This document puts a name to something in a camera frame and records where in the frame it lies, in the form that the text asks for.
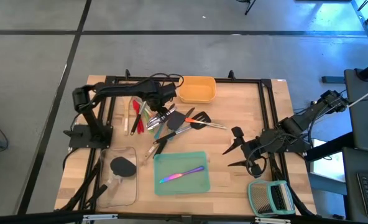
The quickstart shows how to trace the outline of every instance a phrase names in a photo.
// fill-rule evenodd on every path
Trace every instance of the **wooden tabletop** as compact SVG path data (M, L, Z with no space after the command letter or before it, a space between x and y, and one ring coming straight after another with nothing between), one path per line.
M90 75L88 84L104 82L105 76ZM293 114L292 103L285 80L272 80L278 119L281 120ZM124 135L124 107L123 99L116 98L112 125L114 127L113 141L110 149L133 147L137 154L137 200L132 205L115 206L109 208L97 207L97 212L125 212L125 213L160 213L160 214L194 214L194 215L254 215L247 197L247 185L255 180L244 167L228 167L233 162L244 160L242 151L238 148L226 155L222 153L232 144L231 128L242 128L245 139L250 140L259 136L263 128L262 112L258 87L251 83L217 83L216 98L210 104L182 103L178 97L174 98L177 110L186 113L195 107L192 115L205 111L213 122L223 124L228 130L217 128L203 128L189 130L175 136L169 141L163 153L204 151L207 155L211 188L207 193L174 196L158 196L154 191L154 165L150 158L140 166L145 153L152 146L154 134L147 130L145 133L133 136ZM107 117L109 100L107 99L104 118ZM267 101L270 126L272 116ZM136 112L130 107L129 130L135 120ZM88 161L89 149L79 149L68 159L58 191L55 208L63 207L82 184ZM286 153L286 162L290 177L290 184L307 208L316 212L306 165L301 157L294 153ZM260 179L271 180L269 164ZM133 200L133 193L119 194L116 203Z

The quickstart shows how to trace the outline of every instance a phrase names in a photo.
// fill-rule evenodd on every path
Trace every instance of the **orange container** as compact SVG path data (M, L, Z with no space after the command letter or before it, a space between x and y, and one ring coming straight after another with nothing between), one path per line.
M184 83L178 89L178 97L183 103L210 103L215 96L216 80L213 77L184 76Z

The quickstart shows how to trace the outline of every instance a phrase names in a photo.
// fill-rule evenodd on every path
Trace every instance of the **concrete floor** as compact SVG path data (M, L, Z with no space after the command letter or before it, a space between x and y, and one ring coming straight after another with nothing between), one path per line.
M0 0L0 29L76 30L84 5L85 0ZM98 0L91 4L85 30L363 30L349 2L263 0L248 16L245 9L234 0ZM11 142L0 152L0 215L14 213L72 41L72 35L0 35L0 127ZM287 79L293 107L304 108L326 90L344 90L344 85L322 84L321 76L367 65L366 36L81 36L29 212L53 210L69 141L62 131L75 115L71 91L88 75L123 75L129 69L144 76L226 77L234 70L238 78ZM347 111L318 123L313 137L330 140L349 131ZM337 201L335 195L313 193L326 196L316 200L318 213L340 212L323 210Z

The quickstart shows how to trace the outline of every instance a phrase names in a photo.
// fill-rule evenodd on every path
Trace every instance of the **iridescent knife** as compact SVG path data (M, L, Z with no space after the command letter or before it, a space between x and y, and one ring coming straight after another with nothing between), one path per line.
M195 169L189 170L189 171L184 172L184 173L172 174L172 175L170 175L168 177L165 177L162 180L160 180L159 183L161 184L161 183L164 183L164 182L168 182L168 181L177 179L177 178L182 177L182 176L187 175L187 174L192 174L194 172L203 171L204 169L205 169L204 166L200 166L200 167L197 167Z

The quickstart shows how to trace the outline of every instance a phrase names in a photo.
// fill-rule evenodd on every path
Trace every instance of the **grater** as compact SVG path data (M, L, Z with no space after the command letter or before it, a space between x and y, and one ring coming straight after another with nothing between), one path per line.
M286 181L256 180L248 186L249 202L258 217L295 213L292 195Z

